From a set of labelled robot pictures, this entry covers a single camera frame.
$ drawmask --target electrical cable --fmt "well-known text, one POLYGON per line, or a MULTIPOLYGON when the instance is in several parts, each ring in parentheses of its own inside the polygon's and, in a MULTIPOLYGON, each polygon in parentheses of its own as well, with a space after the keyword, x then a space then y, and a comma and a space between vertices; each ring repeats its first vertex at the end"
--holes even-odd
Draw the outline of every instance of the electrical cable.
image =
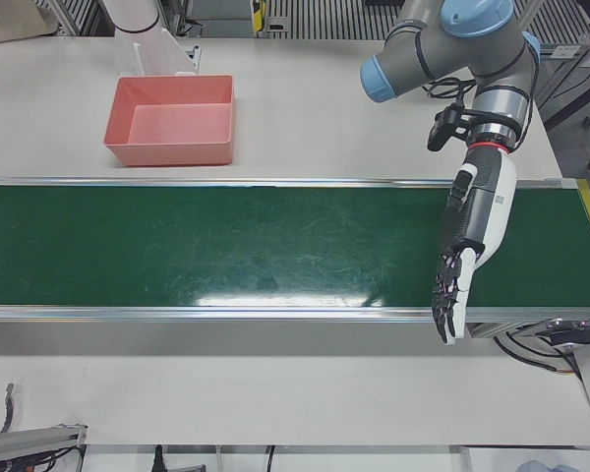
POLYGON ((556 93, 556 94, 554 94, 553 96, 551 96, 551 98, 558 98, 558 97, 560 97, 560 96, 564 95, 565 93, 568 93, 569 91, 572 91, 572 90, 574 90, 574 89, 576 89, 576 88, 578 88, 578 87, 581 87, 581 86, 583 86, 583 85, 584 85, 586 82, 588 82, 589 80, 590 80, 590 72, 588 73, 588 75, 587 75, 587 76, 586 76, 586 77, 585 77, 583 80, 579 81, 579 82, 578 82, 577 84, 575 84, 574 86, 572 86, 572 87, 569 87, 569 88, 567 88, 566 90, 563 90, 563 91, 561 91, 560 93, 556 93))
POLYGON ((459 98, 459 95, 461 94, 460 98, 463 99, 463 95, 473 89, 475 86, 476 81, 474 79, 463 81, 458 77, 444 77, 438 81, 430 82, 428 87, 422 86, 422 90, 426 92, 426 95, 429 98, 459 98), (435 90, 441 87, 449 88, 444 91, 435 92, 435 90))
POLYGON ((573 373, 577 376, 577 378, 583 382, 583 377, 581 377, 581 370, 577 365, 577 360, 575 359, 574 354, 566 354, 565 352, 560 351, 559 349, 557 349, 557 347, 551 344, 551 342, 546 340, 544 337, 540 337, 539 339, 548 346, 550 346, 555 352, 557 352, 560 355, 560 357, 562 357, 564 361, 570 366, 570 369, 572 369, 573 373))
POLYGON ((83 449, 74 445, 72 447, 65 447, 62 449, 39 452, 37 454, 15 457, 10 460, 1 460, 0 472, 8 472, 11 470, 19 472, 26 470, 28 467, 36 467, 39 465, 47 465, 48 467, 46 468, 46 471, 49 471, 55 466, 58 459, 64 455, 69 454, 73 450, 77 450, 81 457, 83 457, 85 454, 83 449))
POLYGON ((548 354, 546 352, 540 352, 540 351, 537 351, 529 346, 526 346, 526 345, 522 344, 521 342, 519 342, 517 339, 515 339, 511 335, 511 333, 509 333, 509 332, 506 332, 505 335, 516 346, 521 347, 522 349, 524 349, 528 352, 531 352, 531 353, 535 354, 536 356, 564 360, 566 362, 566 364, 568 364, 568 366, 570 366, 570 369, 577 376, 577 378, 580 379, 581 381, 583 381, 583 379, 581 378, 581 372, 579 371, 579 366, 577 366, 577 363, 574 360, 574 356, 572 354, 565 354, 565 353, 561 352, 560 350, 556 349, 553 345, 551 345, 551 343, 544 338, 539 338, 539 339, 544 341, 545 343, 547 343, 555 352, 557 352, 557 354, 548 354))
POLYGON ((504 344, 502 344, 501 340, 498 339, 496 336, 492 338, 496 346, 498 346, 502 352, 504 352, 507 356, 515 359, 516 361, 522 362, 523 364, 527 364, 529 366, 539 367, 540 369, 544 369, 545 371, 554 372, 557 374, 572 374, 572 371, 565 371, 562 369, 558 369, 555 366, 550 366, 549 364, 544 364, 538 361, 532 361, 531 359, 527 359, 526 357, 522 357, 515 352, 511 351, 507 348, 504 344))
POLYGON ((505 335, 509 338, 509 340, 514 343, 516 346, 521 347, 522 349, 524 349, 525 351, 529 351, 533 354, 535 354, 536 356, 541 356, 541 357, 553 357, 553 358, 562 358, 563 356, 561 354, 548 354, 546 352, 540 352, 540 351, 536 351, 535 349, 529 347, 529 346, 525 346, 524 344, 522 344, 520 341, 518 341, 516 338, 514 338, 510 332, 506 332, 505 335))
POLYGON ((275 445, 268 449, 268 461, 266 462, 266 472, 271 472, 271 465, 273 464, 273 454, 275 453, 275 445))
POLYGON ((5 404, 5 408, 7 410, 7 415, 4 419, 4 424, 2 425, 2 429, 0 430, 1 434, 7 433, 9 431, 9 428, 11 428, 11 423, 13 422, 13 410, 14 410, 13 387, 14 387, 14 385, 12 383, 9 383, 7 385, 7 396, 4 399, 4 404, 5 404))
POLYGON ((531 52, 531 57, 533 58, 533 64, 535 65, 535 71, 533 72, 533 82, 531 83, 531 89, 529 90, 529 111, 527 112, 526 116, 526 126, 522 131, 522 135, 518 139, 518 142, 513 147, 513 150, 518 150, 522 143, 524 143, 524 139, 527 137, 527 133, 529 128, 531 127, 531 120, 533 119, 533 100, 535 98, 535 87, 538 84, 538 77, 540 76, 540 58, 536 55, 535 50, 531 43, 525 39, 525 44, 529 52, 531 52))

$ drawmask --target plastic tray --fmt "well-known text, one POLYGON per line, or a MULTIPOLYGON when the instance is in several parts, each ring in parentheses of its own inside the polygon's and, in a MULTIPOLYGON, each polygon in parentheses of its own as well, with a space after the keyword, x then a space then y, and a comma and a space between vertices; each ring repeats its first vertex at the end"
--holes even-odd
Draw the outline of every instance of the plastic tray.
POLYGON ((125 165, 218 165, 233 156, 231 76, 118 81, 105 145, 125 165))

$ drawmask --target black connector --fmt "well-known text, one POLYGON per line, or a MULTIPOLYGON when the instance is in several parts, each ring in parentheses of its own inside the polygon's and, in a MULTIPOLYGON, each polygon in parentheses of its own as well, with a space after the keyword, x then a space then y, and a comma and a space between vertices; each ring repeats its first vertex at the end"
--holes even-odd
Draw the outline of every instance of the black connector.
POLYGON ((150 469, 151 472, 168 472, 166 465, 164 464, 164 454, 162 452, 161 444, 155 447, 155 459, 153 460, 153 467, 150 469))

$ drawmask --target black wire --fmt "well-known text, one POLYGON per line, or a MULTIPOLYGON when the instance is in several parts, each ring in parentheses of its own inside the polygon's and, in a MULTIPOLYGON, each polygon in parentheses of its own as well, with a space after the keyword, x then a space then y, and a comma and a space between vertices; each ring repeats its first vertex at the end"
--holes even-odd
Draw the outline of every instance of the black wire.
POLYGON ((525 43, 527 49, 531 53, 531 57, 533 58, 533 64, 535 65, 535 71, 533 72, 533 82, 531 83, 531 89, 529 90, 529 111, 527 113, 527 124, 522 131, 522 135, 520 135, 520 139, 513 147, 513 150, 518 150, 524 143, 525 138, 527 137, 527 133, 529 128, 531 127, 531 120, 533 119, 533 100, 535 97, 535 87, 538 84, 538 77, 540 76, 540 58, 536 55, 533 46, 529 41, 525 39, 525 43))
POLYGON ((460 98, 463 99, 463 95, 473 89, 476 86, 476 81, 474 79, 470 79, 467 81, 462 81, 457 77, 444 77, 443 79, 439 79, 438 81, 433 81, 429 83, 428 87, 422 86, 422 90, 426 92, 426 95, 429 98, 437 98, 437 99, 450 99, 450 98, 460 98), (447 89, 436 92, 437 89, 448 87, 447 89))
POLYGON ((273 454, 275 453, 275 445, 268 449, 268 461, 266 462, 266 472, 271 472, 271 465, 273 464, 273 454))
POLYGON ((54 467, 53 463, 56 462, 57 459, 60 459, 64 455, 69 454, 73 450, 77 450, 81 457, 83 457, 85 454, 85 452, 80 447, 74 445, 72 447, 65 447, 62 449, 40 452, 23 457, 16 457, 10 461, 0 461, 0 472, 5 472, 7 470, 26 470, 28 467, 36 467, 39 465, 48 465, 49 467, 46 470, 50 470, 52 467, 54 467))
POLYGON ((565 93, 568 93, 568 92, 569 92, 569 91, 571 91, 571 90, 574 90, 574 89, 576 89, 576 88, 578 88, 578 87, 581 87, 581 86, 583 86, 583 85, 584 85, 586 82, 588 82, 589 80, 590 80, 590 73, 589 73, 589 74, 588 74, 588 75, 587 75, 587 76, 586 76, 586 77, 585 77, 585 78, 584 78, 582 81, 579 81, 579 82, 578 82, 577 84, 575 84, 574 86, 572 86, 572 87, 569 87, 569 88, 567 88, 566 90, 563 90, 563 91, 561 91, 560 93, 554 94, 554 95, 553 95, 551 98, 558 98, 558 97, 560 97, 560 96, 564 95, 565 93))
POLYGON ((48 472, 49 470, 52 470, 55 466, 55 464, 57 463, 56 460, 53 460, 52 462, 50 462, 48 464, 48 467, 46 467, 45 469, 43 469, 43 472, 48 472))
POLYGON ((532 361, 531 359, 527 359, 526 357, 522 357, 522 356, 516 354, 515 352, 513 352, 513 351, 509 350, 507 347, 505 347, 501 343, 501 340, 498 339, 497 337, 493 337, 492 340, 494 341, 496 346, 498 346, 501 349, 502 352, 504 352, 507 356, 512 357, 516 361, 522 362, 524 364, 528 364, 529 366, 539 367, 540 369, 544 369, 545 371, 550 371, 550 372, 558 372, 559 371, 559 369, 557 367, 550 366, 548 364, 543 364, 542 362, 538 362, 538 361, 532 361))
POLYGON ((516 346, 521 347, 522 349, 524 349, 525 351, 529 351, 533 354, 535 354, 536 356, 542 356, 542 357, 554 357, 554 358, 563 358, 563 356, 561 354, 548 354, 546 352, 540 352, 540 351, 536 351, 535 349, 529 347, 529 346, 525 346, 524 344, 522 344, 520 341, 518 341, 516 338, 514 338, 509 332, 506 332, 505 335, 509 338, 509 340, 514 343, 516 346))
POLYGON ((543 341, 545 344, 547 344, 548 346, 551 346, 551 349, 553 349, 555 352, 557 352, 560 355, 560 357, 562 357, 564 359, 564 361, 566 361, 566 363, 570 366, 570 369, 572 369, 572 371, 577 376, 577 378, 583 382, 583 377, 581 377, 581 370, 579 369, 579 366, 577 365, 577 360, 575 359, 574 354, 572 354, 572 353, 566 354, 564 352, 561 352, 559 349, 557 349, 557 347, 555 347, 553 344, 551 344, 550 341, 547 341, 544 337, 540 337, 539 339, 541 341, 543 341))

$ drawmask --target white tabletop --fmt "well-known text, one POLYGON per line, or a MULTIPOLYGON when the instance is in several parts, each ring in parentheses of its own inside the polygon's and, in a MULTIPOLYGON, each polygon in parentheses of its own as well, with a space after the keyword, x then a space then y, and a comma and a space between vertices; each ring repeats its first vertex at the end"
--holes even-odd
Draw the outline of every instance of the white tabletop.
MULTIPOLYGON (((201 46, 202 74, 234 76, 234 164, 123 168, 102 144, 112 41, 43 38, 0 44, 0 177, 450 179, 463 158, 425 147, 445 102, 363 94, 379 43, 201 46)), ((539 120, 514 160, 561 176, 539 120)), ((8 382, 14 429, 83 422, 90 443, 590 444, 575 377, 432 325, 0 324, 0 426, 8 382)))
MULTIPOLYGON (((113 40, 49 37, 0 44, 0 177, 450 180, 463 160, 459 140, 426 149, 447 100, 421 90, 384 104, 366 97, 359 68, 379 42, 199 44, 201 74, 234 76, 233 164, 123 167, 102 143, 118 77, 113 40)), ((520 179, 561 177, 537 118, 513 160, 520 179)))

